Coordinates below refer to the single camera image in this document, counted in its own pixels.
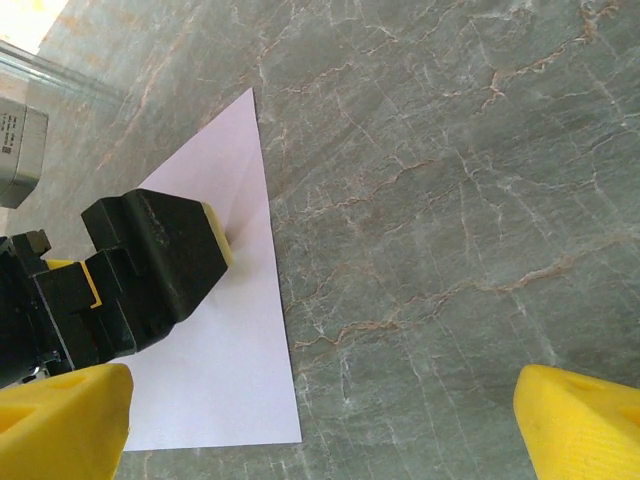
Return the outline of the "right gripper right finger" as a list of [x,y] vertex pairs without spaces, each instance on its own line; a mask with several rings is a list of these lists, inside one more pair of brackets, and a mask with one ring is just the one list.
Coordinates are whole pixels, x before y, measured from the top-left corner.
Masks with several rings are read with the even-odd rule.
[[639,477],[638,389],[528,365],[513,407],[539,479]]

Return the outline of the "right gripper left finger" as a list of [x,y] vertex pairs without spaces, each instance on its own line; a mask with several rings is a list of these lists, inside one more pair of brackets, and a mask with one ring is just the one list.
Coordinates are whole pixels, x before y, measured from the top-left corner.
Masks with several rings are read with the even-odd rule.
[[1,391],[3,479],[112,479],[129,434],[133,379],[104,364]]

